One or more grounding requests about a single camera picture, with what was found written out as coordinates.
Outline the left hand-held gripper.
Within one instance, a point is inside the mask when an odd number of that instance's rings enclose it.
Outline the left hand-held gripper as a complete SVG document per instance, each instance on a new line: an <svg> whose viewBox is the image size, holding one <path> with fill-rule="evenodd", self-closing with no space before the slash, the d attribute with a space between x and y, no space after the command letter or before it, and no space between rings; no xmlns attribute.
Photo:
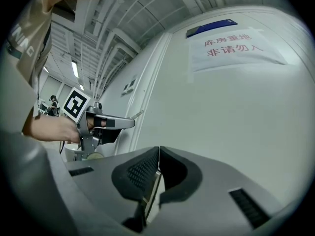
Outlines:
<svg viewBox="0 0 315 236"><path fill-rule="evenodd" d="M75 150L74 160L82 161L95 153L98 145L114 143L122 129L135 126L135 120L102 114L102 104L95 102L87 94L77 88L72 88L67 96L62 112L74 121L79 133L79 148ZM98 129L98 136L88 125L88 118L95 123L93 129Z"/></svg>

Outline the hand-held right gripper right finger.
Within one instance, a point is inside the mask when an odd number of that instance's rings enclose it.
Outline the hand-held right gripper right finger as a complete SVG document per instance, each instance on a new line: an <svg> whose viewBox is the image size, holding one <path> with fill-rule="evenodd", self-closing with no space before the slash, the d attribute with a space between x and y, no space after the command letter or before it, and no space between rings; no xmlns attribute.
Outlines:
<svg viewBox="0 0 315 236"><path fill-rule="evenodd" d="M282 206L265 188L232 166L160 147L165 191L148 232L275 232L296 204Z"/></svg>

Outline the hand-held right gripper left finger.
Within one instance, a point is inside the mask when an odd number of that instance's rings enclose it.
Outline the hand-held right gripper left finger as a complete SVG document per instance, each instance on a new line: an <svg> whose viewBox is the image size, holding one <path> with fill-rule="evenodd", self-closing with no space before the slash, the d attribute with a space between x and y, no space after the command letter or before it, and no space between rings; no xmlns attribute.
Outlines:
<svg viewBox="0 0 315 236"><path fill-rule="evenodd" d="M66 163L87 198L122 226L141 233L160 183L159 148Z"/></svg>

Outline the person's left hand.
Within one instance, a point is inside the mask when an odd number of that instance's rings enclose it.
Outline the person's left hand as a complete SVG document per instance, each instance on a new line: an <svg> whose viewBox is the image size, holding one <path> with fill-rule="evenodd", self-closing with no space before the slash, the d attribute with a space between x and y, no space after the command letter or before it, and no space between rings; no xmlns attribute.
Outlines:
<svg viewBox="0 0 315 236"><path fill-rule="evenodd" d="M77 127L74 121L67 117L61 117L61 120L59 121L59 133L61 135L60 140L61 141L67 141L71 143L79 143L80 135L77 131ZM107 124L107 121L105 119L101 118L93 118L93 117L87 117L87 127L89 130L96 127L105 127Z"/></svg>

